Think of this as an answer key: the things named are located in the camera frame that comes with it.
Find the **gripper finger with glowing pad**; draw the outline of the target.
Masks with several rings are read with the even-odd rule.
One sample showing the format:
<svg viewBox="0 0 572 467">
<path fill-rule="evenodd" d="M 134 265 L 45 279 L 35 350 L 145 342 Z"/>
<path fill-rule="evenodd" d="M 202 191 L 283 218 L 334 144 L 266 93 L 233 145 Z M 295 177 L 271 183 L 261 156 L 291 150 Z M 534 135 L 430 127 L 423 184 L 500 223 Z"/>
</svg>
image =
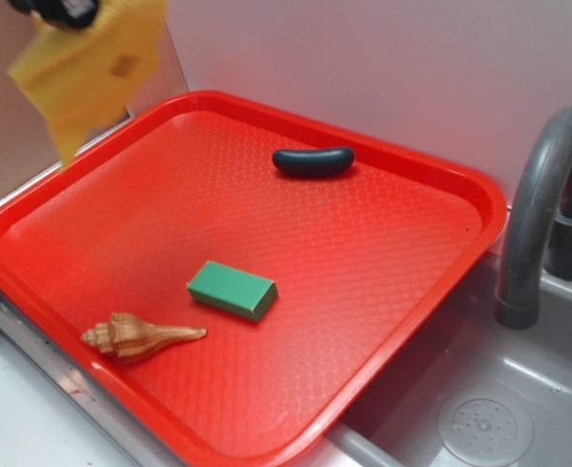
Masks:
<svg viewBox="0 0 572 467">
<path fill-rule="evenodd" d="M 98 0 L 9 0 L 8 3 L 21 14 L 71 29 L 91 26 L 99 11 Z"/>
</svg>

